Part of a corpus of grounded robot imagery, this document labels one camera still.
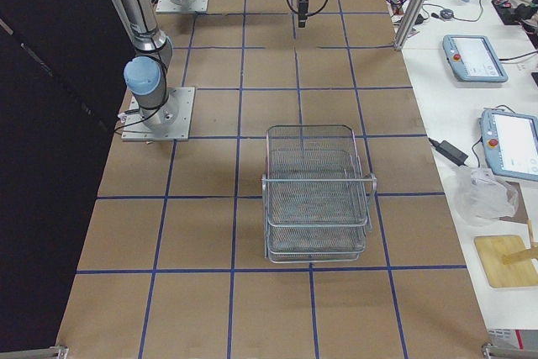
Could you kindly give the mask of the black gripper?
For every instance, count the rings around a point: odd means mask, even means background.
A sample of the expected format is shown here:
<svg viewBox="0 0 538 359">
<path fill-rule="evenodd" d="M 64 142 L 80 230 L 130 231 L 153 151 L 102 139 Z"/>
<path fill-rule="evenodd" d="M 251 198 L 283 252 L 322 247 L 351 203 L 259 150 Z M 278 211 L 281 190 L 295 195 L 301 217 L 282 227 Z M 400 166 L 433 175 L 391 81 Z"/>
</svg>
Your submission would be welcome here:
<svg viewBox="0 0 538 359">
<path fill-rule="evenodd" d="M 305 28 L 309 14 L 309 0 L 297 0 L 298 27 Z"/>
</svg>

